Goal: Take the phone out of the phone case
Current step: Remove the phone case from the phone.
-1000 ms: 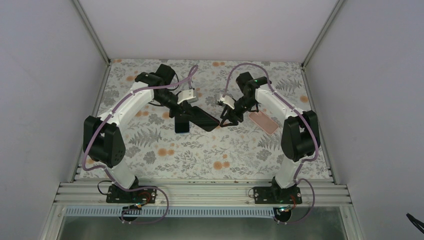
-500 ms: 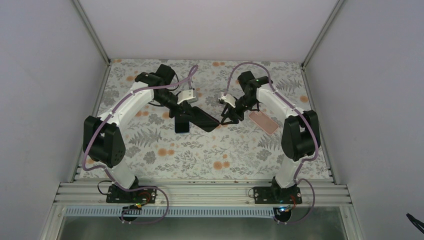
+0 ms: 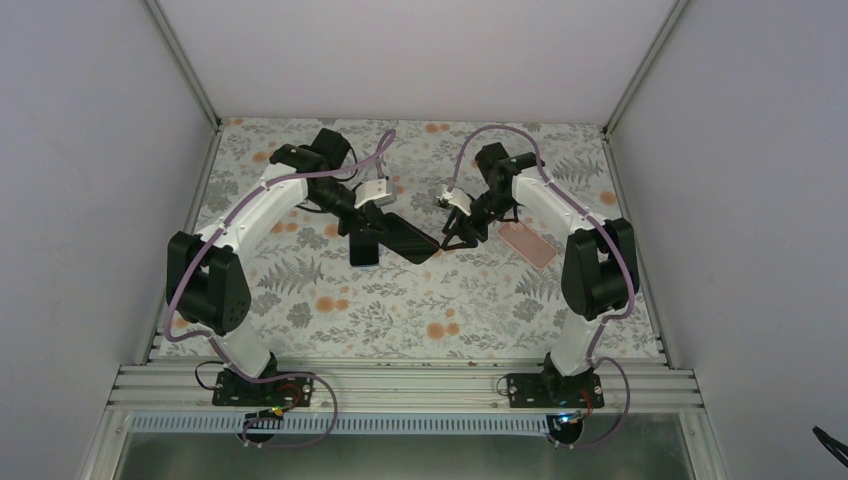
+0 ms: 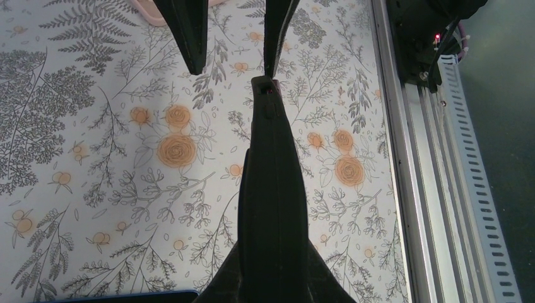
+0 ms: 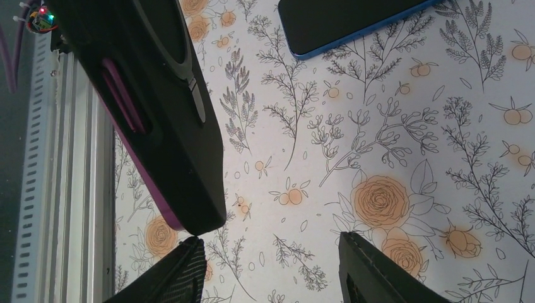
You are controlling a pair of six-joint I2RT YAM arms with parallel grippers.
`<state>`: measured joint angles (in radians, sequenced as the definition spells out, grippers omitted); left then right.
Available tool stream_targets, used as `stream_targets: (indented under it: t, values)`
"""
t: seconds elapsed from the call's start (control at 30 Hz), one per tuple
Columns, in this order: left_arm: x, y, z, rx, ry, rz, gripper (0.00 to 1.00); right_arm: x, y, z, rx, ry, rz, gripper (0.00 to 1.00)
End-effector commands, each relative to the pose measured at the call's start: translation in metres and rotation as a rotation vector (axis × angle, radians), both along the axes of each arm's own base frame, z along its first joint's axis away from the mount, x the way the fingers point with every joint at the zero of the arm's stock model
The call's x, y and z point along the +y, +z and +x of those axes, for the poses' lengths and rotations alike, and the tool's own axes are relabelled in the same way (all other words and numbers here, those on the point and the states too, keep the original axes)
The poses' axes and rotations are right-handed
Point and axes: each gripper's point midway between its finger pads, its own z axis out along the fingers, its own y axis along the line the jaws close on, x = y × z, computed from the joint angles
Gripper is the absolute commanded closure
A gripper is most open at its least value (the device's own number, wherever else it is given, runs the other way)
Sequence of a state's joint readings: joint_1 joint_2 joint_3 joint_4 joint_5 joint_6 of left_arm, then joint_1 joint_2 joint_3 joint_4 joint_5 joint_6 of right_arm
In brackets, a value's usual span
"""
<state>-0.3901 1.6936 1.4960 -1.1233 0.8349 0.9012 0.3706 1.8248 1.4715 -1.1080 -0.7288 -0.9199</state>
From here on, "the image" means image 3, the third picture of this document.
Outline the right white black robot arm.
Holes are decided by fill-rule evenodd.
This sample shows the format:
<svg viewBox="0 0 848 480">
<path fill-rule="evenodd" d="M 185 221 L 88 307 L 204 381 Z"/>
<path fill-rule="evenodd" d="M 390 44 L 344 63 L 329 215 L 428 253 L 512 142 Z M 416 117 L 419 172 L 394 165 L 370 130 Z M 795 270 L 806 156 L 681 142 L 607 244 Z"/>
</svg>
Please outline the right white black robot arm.
<svg viewBox="0 0 848 480">
<path fill-rule="evenodd" d="M 494 143 L 475 162 L 487 190 L 476 198 L 448 183 L 438 203 L 451 213 L 443 228 L 443 250 L 474 248 L 490 225 L 525 207 L 565 241 L 562 296 L 571 318 L 543 361 L 544 399 L 565 407 L 596 367 L 594 351 L 606 324 L 627 316 L 638 290 L 635 232 L 624 218 L 598 218 L 550 178 L 536 152 L 509 155 Z"/>
</svg>

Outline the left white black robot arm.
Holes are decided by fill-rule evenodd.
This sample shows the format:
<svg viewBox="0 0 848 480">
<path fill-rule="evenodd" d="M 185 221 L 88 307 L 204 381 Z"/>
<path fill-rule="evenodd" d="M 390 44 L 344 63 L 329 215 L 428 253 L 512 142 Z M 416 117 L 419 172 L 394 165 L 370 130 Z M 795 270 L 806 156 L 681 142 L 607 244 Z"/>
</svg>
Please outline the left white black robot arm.
<svg viewBox="0 0 848 480">
<path fill-rule="evenodd" d="M 240 377 L 238 390 L 249 402 L 270 402 L 278 391 L 276 361 L 246 319 L 252 295 L 242 261 L 304 202 L 335 216 L 339 233 L 380 230 L 380 207 L 395 195 L 383 171 L 395 137 L 395 130 L 386 131 L 375 152 L 352 165 L 344 163 L 350 142 L 326 128 L 309 145 L 284 144 L 221 216 L 195 233 L 176 232 L 167 245 L 167 341 L 206 340 Z"/>
</svg>

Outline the black smartphone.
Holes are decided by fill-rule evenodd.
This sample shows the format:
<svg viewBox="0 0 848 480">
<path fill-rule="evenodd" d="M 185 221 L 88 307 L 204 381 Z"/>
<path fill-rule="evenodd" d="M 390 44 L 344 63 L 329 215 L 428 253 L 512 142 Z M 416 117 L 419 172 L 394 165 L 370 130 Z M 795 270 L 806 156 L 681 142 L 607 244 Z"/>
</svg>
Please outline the black smartphone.
<svg viewBox="0 0 848 480">
<path fill-rule="evenodd" d="M 380 243 L 373 233 L 358 231 L 349 234 L 349 263 L 354 268 L 378 266 Z"/>
</svg>

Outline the black phone-shaped object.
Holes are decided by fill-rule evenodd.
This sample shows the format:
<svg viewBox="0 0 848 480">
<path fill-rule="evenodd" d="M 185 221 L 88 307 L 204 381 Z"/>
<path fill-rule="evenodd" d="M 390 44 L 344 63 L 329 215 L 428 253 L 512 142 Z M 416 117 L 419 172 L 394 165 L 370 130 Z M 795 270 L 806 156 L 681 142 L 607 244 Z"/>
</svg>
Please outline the black phone-shaped object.
<svg viewBox="0 0 848 480">
<path fill-rule="evenodd" d="M 384 214 L 381 226 L 380 242 L 412 264 L 423 264 L 440 250 L 436 239 L 396 213 Z"/>
</svg>

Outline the pink phone case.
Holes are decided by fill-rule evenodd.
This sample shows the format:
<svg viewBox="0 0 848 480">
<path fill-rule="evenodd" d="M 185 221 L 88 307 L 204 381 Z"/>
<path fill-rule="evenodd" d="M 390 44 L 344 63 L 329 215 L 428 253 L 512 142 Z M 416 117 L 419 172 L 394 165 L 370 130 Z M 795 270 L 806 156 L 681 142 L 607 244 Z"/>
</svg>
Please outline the pink phone case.
<svg viewBox="0 0 848 480">
<path fill-rule="evenodd" d="M 497 235 L 537 270 L 546 268 L 557 257 L 555 247 L 522 222 L 502 223 L 497 229 Z"/>
</svg>

